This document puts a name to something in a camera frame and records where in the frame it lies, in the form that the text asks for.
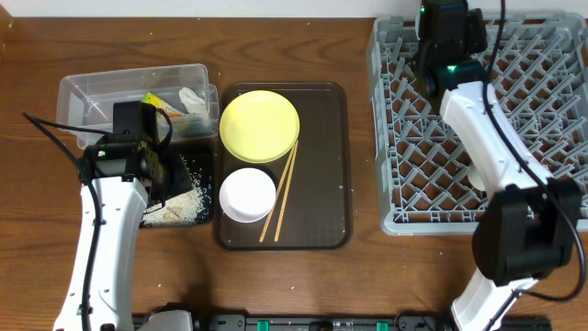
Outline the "pale green cup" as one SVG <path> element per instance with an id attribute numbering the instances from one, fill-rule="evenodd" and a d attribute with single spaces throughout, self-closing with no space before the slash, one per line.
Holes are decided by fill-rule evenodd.
<path id="1" fill-rule="evenodd" d="M 481 180 L 481 175 L 478 172 L 476 166 L 474 164 L 471 164 L 469 166 L 469 172 L 467 174 L 469 183 L 476 189 L 479 191 L 485 191 L 485 186 Z"/>

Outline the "green snack wrapper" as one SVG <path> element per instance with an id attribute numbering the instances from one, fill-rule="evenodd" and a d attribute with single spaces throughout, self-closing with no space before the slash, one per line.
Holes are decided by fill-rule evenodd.
<path id="1" fill-rule="evenodd" d="M 161 109 L 169 118 L 183 117 L 184 113 L 179 111 L 177 108 L 172 107 L 170 104 L 154 95 L 153 93 L 146 93 L 142 100 L 143 103 L 152 105 L 158 109 Z"/>

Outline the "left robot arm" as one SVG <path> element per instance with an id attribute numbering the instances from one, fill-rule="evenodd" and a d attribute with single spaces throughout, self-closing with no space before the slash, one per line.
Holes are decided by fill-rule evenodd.
<path id="1" fill-rule="evenodd" d="M 75 161 L 82 223 L 67 296 L 56 330 L 132 330 L 131 283 L 145 210 L 189 192 L 181 155 L 161 138 L 164 112 L 140 101 L 113 107 L 113 129 Z"/>

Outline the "pile of rice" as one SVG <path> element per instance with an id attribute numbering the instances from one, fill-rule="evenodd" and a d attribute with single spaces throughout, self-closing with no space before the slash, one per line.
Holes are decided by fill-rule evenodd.
<path id="1" fill-rule="evenodd" d="M 209 153 L 184 154 L 183 159 L 192 178 L 192 189 L 145 211 L 141 220 L 143 228 L 200 225 L 210 221 L 213 215 L 213 158 Z M 183 220 L 170 223 L 164 219 L 169 208 L 182 210 Z"/>

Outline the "white bowl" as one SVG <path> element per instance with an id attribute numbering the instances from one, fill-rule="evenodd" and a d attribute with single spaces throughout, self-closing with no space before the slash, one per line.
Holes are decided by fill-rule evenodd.
<path id="1" fill-rule="evenodd" d="M 238 223 L 255 223 L 272 210 L 277 188 L 264 171 L 246 167 L 230 173 L 220 187 L 220 207 Z"/>

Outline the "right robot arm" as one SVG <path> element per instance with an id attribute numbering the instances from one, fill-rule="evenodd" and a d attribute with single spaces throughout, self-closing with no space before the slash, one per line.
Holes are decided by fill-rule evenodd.
<path id="1" fill-rule="evenodd" d="M 576 298 L 587 281 L 582 191 L 552 176 L 505 117 L 493 64 L 473 57 L 489 48 L 481 11 L 466 0 L 427 0 L 416 30 L 420 92 L 458 136 L 489 199 L 471 241 L 477 268 L 450 306 L 453 328 L 497 330 L 523 295 Z"/>

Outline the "white napkin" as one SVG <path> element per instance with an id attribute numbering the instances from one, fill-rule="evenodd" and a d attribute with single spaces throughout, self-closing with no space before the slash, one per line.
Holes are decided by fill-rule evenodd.
<path id="1" fill-rule="evenodd" d="M 207 113 L 208 108 L 206 106 L 206 101 L 197 95 L 192 89 L 183 87 L 178 92 L 178 95 L 188 114 L 204 115 Z"/>

